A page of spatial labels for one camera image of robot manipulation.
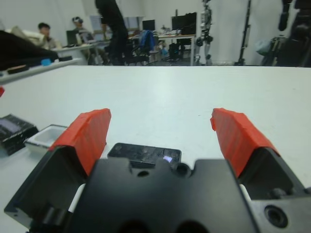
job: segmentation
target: smartphone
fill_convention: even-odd
[[[108,153],[108,157],[128,158],[133,168],[153,168],[158,159],[163,159],[175,169],[181,161],[181,151],[117,143]]]

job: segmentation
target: desk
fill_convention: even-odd
[[[193,66],[195,34],[191,34],[191,35],[159,35],[159,40],[163,40],[163,39],[191,39],[190,66]]]
[[[222,158],[210,125],[213,108],[245,113],[311,186],[311,68],[68,66],[4,85],[0,113],[39,130],[68,126],[82,112],[110,108],[106,157],[118,142],[180,149],[193,167]],[[22,149],[0,158],[0,209],[38,163]],[[25,228],[0,212],[2,232]]]
[[[29,76],[35,75],[35,74],[40,74],[52,69],[57,69],[60,67],[65,67],[65,66],[69,66],[69,65],[74,65],[74,64],[79,64],[79,62],[81,62],[80,58],[74,58],[70,61],[65,61],[65,62],[54,62],[49,66],[37,66],[37,67],[32,67],[27,71],[24,72],[20,72],[20,73],[16,73],[16,74],[6,74],[2,77],[0,77],[0,85],[6,84],[6,83],[10,83],[13,81],[16,81],[18,79],[22,79],[22,78],[27,78]]]
[[[100,41],[100,42],[96,42],[92,44],[83,44],[81,46],[76,46],[76,47],[71,47],[71,48],[62,48],[60,50],[55,49],[53,51],[57,52],[58,55],[60,56],[62,53],[65,53],[65,52],[82,51],[82,50],[88,50],[88,49],[94,48],[96,52],[96,57],[99,57],[98,46],[108,46],[109,43],[110,43],[109,41]]]

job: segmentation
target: chair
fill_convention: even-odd
[[[133,46],[133,42],[129,41],[126,46],[127,53],[125,54],[125,62],[130,64],[140,63],[142,66],[143,62],[149,63],[150,51],[154,49],[155,41],[151,31],[143,31],[139,37],[139,45]]]

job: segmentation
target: black pole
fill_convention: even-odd
[[[248,0],[240,57],[239,57],[239,61],[234,64],[235,66],[243,66],[245,62],[245,59],[243,58],[243,54],[244,54],[244,49],[247,48],[248,46],[248,38],[249,38],[250,29],[251,29],[251,25],[248,24],[249,16],[251,15],[251,2],[252,0]]]

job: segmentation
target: small white box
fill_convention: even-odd
[[[58,137],[67,129],[66,126],[50,125],[25,141],[25,146],[35,153],[44,155]]]

